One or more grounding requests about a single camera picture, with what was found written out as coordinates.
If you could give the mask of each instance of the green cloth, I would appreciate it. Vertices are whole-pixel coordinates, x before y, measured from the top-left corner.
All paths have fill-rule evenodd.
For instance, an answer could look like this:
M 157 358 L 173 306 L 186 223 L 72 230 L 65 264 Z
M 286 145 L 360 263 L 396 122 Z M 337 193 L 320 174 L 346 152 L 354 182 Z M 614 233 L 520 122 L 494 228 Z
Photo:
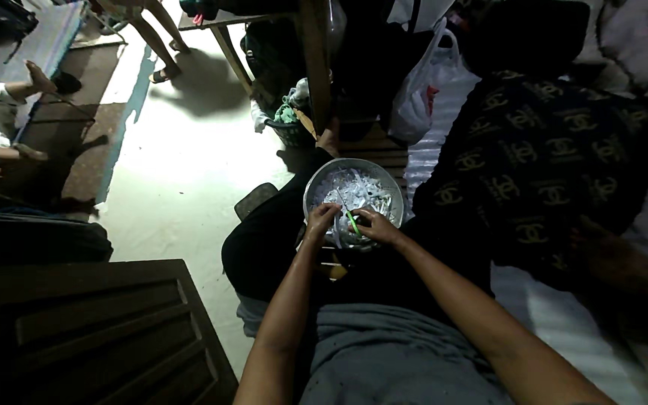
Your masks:
M 299 117 L 289 105 L 288 100 L 289 96 L 282 97 L 282 106 L 274 114 L 275 123 L 291 124 L 299 121 Z

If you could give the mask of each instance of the wooden table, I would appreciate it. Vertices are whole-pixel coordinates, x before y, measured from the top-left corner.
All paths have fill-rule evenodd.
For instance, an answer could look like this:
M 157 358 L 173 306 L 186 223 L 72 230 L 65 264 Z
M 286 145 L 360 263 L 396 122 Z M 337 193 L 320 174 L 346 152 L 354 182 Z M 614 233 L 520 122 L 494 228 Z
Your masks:
M 304 61 L 307 66 L 309 79 L 309 100 L 312 111 L 312 122 L 316 133 L 321 133 L 329 121 L 331 104 L 329 82 L 329 57 L 326 49 L 326 15 L 329 9 L 327 0 L 299 0 L 299 12 L 265 14 L 255 16 L 236 16 L 224 10 L 219 10 L 217 18 L 212 21 L 203 21 L 194 24 L 192 19 L 182 14 L 179 22 L 179 31 L 211 30 L 217 39 L 224 56 L 229 61 L 234 73 L 248 95 L 252 95 L 251 78 L 244 69 L 244 65 L 236 54 L 236 49 L 229 36 L 228 25 L 253 23 L 256 21 L 276 20 L 278 18 L 291 18 L 297 27 L 297 32 L 304 47 Z

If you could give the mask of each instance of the floor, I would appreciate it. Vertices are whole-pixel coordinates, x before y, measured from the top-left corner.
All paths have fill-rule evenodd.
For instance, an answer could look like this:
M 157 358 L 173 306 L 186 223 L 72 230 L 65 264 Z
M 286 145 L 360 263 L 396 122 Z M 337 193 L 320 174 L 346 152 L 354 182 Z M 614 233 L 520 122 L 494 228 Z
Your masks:
M 179 21 L 176 0 L 164 6 Z M 147 12 L 145 18 L 169 41 Z M 244 26 L 230 26 L 238 44 Z M 184 75 L 151 85 L 141 80 L 164 67 L 131 26 L 129 42 L 102 103 L 128 102 L 121 152 L 99 222 L 114 247 L 112 261 L 183 258 L 232 368 L 241 376 L 252 339 L 236 317 L 239 300 L 222 274 L 221 245 L 239 223 L 234 205 L 264 182 L 281 188 L 293 176 L 276 155 L 271 130 L 254 133 L 249 101 L 209 30 L 189 31 L 192 55 L 177 58 Z M 141 94 L 143 104 L 137 100 Z

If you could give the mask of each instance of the door panel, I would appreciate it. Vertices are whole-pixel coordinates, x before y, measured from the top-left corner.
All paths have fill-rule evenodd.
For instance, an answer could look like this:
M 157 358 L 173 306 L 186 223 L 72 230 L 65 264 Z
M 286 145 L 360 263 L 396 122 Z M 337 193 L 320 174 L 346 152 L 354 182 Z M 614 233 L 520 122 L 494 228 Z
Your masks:
M 182 260 L 0 268 L 0 403 L 230 404 Z

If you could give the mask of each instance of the knee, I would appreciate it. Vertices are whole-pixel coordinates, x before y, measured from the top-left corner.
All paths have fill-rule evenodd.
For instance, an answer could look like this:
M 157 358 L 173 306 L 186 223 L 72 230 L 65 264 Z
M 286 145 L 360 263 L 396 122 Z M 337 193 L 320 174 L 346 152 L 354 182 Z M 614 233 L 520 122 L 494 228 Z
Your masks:
M 235 272 L 240 267 L 242 255 L 246 255 L 246 246 L 243 239 L 239 237 L 239 227 L 235 228 L 222 244 L 222 264 L 224 273 Z

